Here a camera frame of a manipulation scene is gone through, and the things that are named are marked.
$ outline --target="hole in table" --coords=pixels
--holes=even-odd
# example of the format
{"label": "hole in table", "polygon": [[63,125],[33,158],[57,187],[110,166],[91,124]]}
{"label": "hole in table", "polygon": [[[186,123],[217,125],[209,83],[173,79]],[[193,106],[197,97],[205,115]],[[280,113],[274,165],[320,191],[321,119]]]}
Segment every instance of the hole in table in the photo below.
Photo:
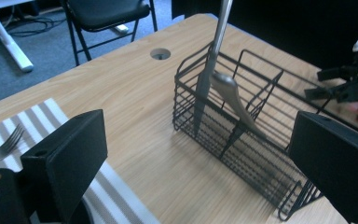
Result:
{"label": "hole in table", "polygon": [[167,49],[153,49],[150,56],[156,60],[166,60],[171,57],[171,52]]}

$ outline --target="fork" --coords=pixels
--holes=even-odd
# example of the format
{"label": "fork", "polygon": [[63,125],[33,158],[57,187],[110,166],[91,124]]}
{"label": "fork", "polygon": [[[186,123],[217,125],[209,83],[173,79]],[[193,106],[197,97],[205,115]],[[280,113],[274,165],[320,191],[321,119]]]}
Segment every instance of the fork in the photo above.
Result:
{"label": "fork", "polygon": [[4,144],[2,144],[2,146],[0,146],[0,161],[6,156],[8,156],[11,151],[16,147],[23,133],[23,128],[20,126],[20,124],[18,124],[10,137],[5,141]]}

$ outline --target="wooden table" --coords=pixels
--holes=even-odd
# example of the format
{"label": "wooden table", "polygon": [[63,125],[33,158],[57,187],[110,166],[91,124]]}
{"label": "wooden table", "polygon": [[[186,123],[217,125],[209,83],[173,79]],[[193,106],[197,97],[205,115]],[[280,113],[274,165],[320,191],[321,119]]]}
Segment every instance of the wooden table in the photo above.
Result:
{"label": "wooden table", "polygon": [[[196,15],[0,101],[0,121],[52,97],[71,118],[102,108],[109,164],[162,223],[280,223],[275,208],[187,135],[172,126],[179,63],[213,39],[216,20]],[[167,60],[153,49],[171,52]],[[315,79],[318,68],[228,27],[221,50],[250,49]],[[326,200],[288,223],[346,223]]]}

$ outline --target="desk leg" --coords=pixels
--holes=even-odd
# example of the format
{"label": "desk leg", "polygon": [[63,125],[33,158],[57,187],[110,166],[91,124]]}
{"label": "desk leg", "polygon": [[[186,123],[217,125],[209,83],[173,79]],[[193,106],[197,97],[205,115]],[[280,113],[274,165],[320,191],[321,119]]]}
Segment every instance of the desk leg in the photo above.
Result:
{"label": "desk leg", "polygon": [[17,65],[22,72],[31,72],[34,69],[34,65],[29,61],[27,56],[22,52],[17,43],[13,38],[7,33],[4,26],[0,22],[0,38],[2,43],[5,45],[13,59],[16,61]]}

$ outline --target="chair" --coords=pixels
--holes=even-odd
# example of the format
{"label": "chair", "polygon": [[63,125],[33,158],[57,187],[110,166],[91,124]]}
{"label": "chair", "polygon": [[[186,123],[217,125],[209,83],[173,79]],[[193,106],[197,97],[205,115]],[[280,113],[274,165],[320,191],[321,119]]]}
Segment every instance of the chair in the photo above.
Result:
{"label": "chair", "polygon": [[[129,35],[132,35],[132,42],[135,39],[139,20],[147,17],[150,12],[152,14],[154,31],[156,32],[158,27],[154,2],[149,0],[149,3],[150,5],[144,0],[61,0],[69,27],[76,66],[79,65],[78,53],[80,52],[84,52],[87,60],[90,61],[89,49]],[[82,31],[96,33],[132,21],[135,21],[132,32],[119,35],[96,45],[88,46],[82,35]],[[74,27],[82,49],[77,49]]]}

